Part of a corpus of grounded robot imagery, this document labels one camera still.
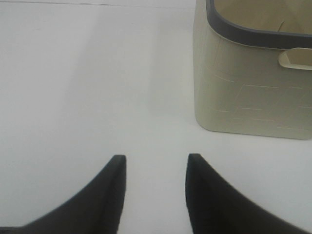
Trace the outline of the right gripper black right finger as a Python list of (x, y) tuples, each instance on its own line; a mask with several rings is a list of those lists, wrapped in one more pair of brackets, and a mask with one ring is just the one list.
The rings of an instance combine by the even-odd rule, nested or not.
[(200, 155), (189, 154), (186, 205), (194, 234), (304, 234), (230, 185)]

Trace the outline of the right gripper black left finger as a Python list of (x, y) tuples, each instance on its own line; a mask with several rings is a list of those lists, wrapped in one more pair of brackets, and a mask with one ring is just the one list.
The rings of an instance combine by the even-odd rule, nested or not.
[(48, 214), (2, 234), (116, 234), (126, 193), (126, 157), (115, 155), (76, 195)]

